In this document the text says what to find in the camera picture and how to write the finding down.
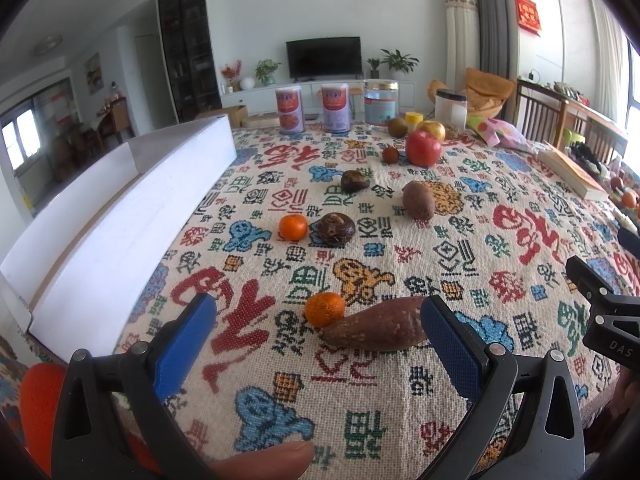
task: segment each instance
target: television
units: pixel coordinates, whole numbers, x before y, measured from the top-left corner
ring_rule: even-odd
[[[292,78],[362,74],[360,38],[317,38],[287,41]]]

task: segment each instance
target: can label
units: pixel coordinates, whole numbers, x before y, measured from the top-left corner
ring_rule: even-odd
[[[386,126],[396,116],[395,99],[364,99],[364,120],[373,126]]]
[[[302,98],[296,89],[276,90],[280,131],[284,134],[301,134],[305,131]]]
[[[348,132],[351,129],[348,88],[322,88],[322,108],[326,132]]]

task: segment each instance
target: white box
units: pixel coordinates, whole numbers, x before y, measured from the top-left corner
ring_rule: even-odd
[[[236,158],[226,116],[130,139],[76,178],[0,264],[20,328],[68,362],[108,355],[146,282]]]

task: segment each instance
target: dark display cabinet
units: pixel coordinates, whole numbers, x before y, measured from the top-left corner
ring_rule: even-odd
[[[206,0],[158,0],[158,13],[178,120],[221,108]]]

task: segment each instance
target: sweet potato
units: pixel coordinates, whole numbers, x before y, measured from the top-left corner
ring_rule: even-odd
[[[322,329],[330,345],[372,351],[411,348],[426,336],[420,325],[422,296],[386,300]]]

